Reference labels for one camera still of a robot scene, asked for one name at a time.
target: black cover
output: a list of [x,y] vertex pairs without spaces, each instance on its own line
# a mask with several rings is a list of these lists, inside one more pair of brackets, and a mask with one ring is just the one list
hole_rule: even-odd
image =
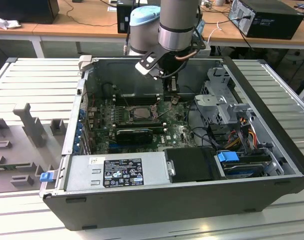
[[52,24],[59,12],[57,0],[0,0],[0,18]]
[[248,38],[290,40],[304,19],[304,14],[277,0],[240,0],[240,2],[255,13],[246,35]]
[[172,183],[219,180],[220,175],[214,159],[216,152],[208,147],[168,148],[167,161],[172,161],[175,176]]

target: chip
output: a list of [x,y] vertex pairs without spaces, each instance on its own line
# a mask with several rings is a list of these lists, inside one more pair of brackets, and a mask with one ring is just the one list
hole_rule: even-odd
[[143,121],[143,120],[151,120],[152,114],[149,108],[147,107],[136,107],[131,111],[131,117],[134,121]]

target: sticker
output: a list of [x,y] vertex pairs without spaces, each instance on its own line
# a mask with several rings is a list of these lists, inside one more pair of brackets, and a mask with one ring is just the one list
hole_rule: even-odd
[[[100,162],[104,157],[92,157]],[[106,188],[144,185],[142,159],[120,159],[104,161],[103,186]]]
[[102,164],[105,160],[105,157],[99,156],[99,157],[90,157],[89,164]]

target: white cable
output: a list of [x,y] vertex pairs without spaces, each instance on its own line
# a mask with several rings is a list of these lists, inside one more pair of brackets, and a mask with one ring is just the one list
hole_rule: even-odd
[[208,36],[208,40],[207,40],[207,44],[208,44],[208,45],[210,45],[210,39],[211,39],[212,34],[213,34],[216,30],[221,30],[221,31],[222,31],[222,29],[218,26],[219,23],[220,23],[219,21],[216,23],[217,28],[214,29],[214,30],[210,33],[210,36]]
[[301,5],[301,6],[298,6],[296,9],[300,9],[301,7],[304,7],[304,4],[303,4],[303,5]]
[[229,20],[229,21],[224,21],[224,22],[220,22],[220,21],[218,21],[217,23],[216,23],[216,29],[214,29],[211,33],[210,33],[210,36],[208,36],[208,40],[207,40],[207,44],[209,44],[210,45],[210,39],[211,39],[211,36],[212,36],[212,34],[216,31],[216,30],[221,30],[221,31],[223,31],[223,29],[222,28],[220,28],[219,27],[219,24],[221,24],[221,23],[227,23],[227,22],[231,22],[231,21],[233,21],[233,20],[239,20],[240,18],[234,18],[234,19],[231,19],[231,20]]

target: power cable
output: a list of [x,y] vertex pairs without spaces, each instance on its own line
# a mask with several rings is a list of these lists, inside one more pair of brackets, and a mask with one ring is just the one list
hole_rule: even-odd
[[74,10],[74,7],[72,5],[70,5],[66,0],[64,0],[64,2],[66,2],[68,4],[68,6],[70,6],[72,8],[72,9],[70,9],[66,12],[66,16],[69,17],[71,20],[73,20],[74,22],[76,22],[78,24],[92,26],[92,27],[111,27],[111,26],[114,26],[114,25],[117,24],[117,23],[114,23],[114,24],[111,24],[111,25],[94,25],[94,24],[79,22],[79,21],[75,20],[75,18],[73,18],[72,16],[69,15],[69,13]]

